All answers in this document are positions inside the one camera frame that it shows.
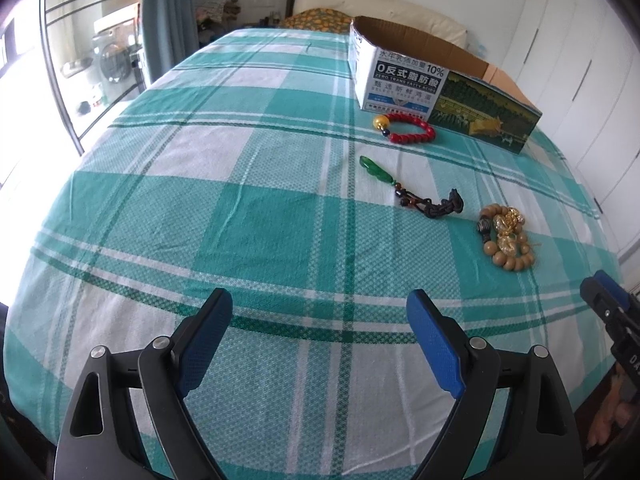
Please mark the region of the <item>person's right hand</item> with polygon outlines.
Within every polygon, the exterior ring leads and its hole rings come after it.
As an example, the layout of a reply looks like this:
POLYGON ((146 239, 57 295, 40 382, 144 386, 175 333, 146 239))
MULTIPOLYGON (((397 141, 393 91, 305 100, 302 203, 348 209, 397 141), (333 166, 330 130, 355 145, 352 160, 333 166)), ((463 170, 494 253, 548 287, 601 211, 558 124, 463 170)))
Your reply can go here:
POLYGON ((627 402, 623 399, 623 386, 628 380, 627 374, 620 364, 616 364, 608 390, 597 414, 590 425, 586 448, 595 445, 605 445, 611 437, 613 425, 624 429, 639 411, 638 403, 627 402))

